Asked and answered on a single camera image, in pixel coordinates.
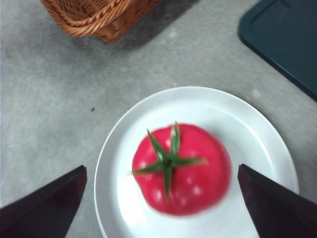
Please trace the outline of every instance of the tomato leaf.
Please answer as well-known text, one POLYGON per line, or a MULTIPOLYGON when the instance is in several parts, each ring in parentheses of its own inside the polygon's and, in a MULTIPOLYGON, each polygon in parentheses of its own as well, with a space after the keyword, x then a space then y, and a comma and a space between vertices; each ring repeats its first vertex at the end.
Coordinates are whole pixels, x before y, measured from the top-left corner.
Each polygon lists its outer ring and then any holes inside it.
POLYGON ((165 159, 165 155, 166 152, 164 151, 164 149, 161 147, 161 145, 159 144, 159 142, 153 137, 153 135, 150 133, 150 131, 148 130, 148 136, 150 138, 150 142, 153 146, 153 149, 158 157, 159 161, 163 161, 165 159))
POLYGON ((199 158, 199 157, 190 157, 190 158, 174 158, 172 160, 174 167, 179 166, 186 166, 186 165, 201 165, 206 164, 207 160, 205 158, 199 158))
POLYGON ((177 156, 180 147, 179 127, 175 122, 170 135, 170 153, 177 156))
POLYGON ((168 199, 170 187, 172 184, 173 167, 169 166, 163 170, 164 172, 164 191, 165 197, 168 199))
POLYGON ((134 174, 147 174, 154 173, 163 170, 163 163, 161 161, 156 162, 155 164, 148 165, 142 169, 133 171, 134 174))

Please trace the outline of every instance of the basket rim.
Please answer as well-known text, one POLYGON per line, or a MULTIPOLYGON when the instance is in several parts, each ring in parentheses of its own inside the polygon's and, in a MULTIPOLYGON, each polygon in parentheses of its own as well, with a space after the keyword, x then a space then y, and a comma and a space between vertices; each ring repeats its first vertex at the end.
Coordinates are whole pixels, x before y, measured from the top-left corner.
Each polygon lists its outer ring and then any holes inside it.
POLYGON ((104 6, 101 10, 96 12, 93 16, 87 17, 84 20, 76 21, 72 20, 67 13, 61 9, 59 4, 55 0, 41 0, 43 5, 49 11, 50 14, 55 12, 60 19, 53 17, 57 23, 64 23, 69 27, 82 28, 88 27, 97 30, 103 28, 105 25, 112 23, 117 19, 125 10, 135 4, 138 0, 112 0, 111 3, 104 6))

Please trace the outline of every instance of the dark green tray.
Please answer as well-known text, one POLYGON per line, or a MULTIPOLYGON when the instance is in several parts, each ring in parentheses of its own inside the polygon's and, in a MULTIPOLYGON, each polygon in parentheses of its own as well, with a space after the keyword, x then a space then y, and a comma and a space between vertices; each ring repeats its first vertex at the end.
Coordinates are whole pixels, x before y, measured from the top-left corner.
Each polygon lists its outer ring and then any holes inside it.
POLYGON ((262 0, 241 19, 239 36, 317 101, 317 0, 262 0))

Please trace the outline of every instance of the white plate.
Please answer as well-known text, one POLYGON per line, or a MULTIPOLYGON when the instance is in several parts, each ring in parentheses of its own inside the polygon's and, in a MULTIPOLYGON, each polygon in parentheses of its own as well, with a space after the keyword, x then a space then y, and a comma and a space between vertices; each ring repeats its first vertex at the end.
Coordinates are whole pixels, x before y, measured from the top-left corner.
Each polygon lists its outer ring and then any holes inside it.
POLYGON ((298 193, 294 164, 272 124, 251 105, 228 93, 180 87, 153 94, 132 107, 113 127, 99 155, 95 207, 106 238, 256 238, 237 172, 246 164, 298 193), (196 124, 227 148, 233 176, 216 206, 193 216, 176 217, 149 207, 131 174, 134 153, 146 136, 168 124, 196 124))

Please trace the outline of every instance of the red tomato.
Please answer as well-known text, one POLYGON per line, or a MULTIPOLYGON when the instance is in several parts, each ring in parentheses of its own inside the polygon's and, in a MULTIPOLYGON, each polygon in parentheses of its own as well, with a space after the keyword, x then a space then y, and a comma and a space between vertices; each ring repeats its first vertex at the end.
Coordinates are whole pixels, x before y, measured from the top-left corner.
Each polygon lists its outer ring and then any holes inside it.
MULTIPOLYGON (((195 125, 179 124, 178 128, 178 156, 199 157, 206 163, 173 168, 167 196, 162 171, 134 173, 134 177, 150 206, 163 213, 181 216, 200 212, 221 200, 230 184, 231 164, 226 149, 215 136, 195 125)), ((172 130, 173 126, 169 126, 152 132, 166 154, 170 152, 172 130)), ((153 165, 158 160, 147 136, 134 156, 132 171, 153 165)))

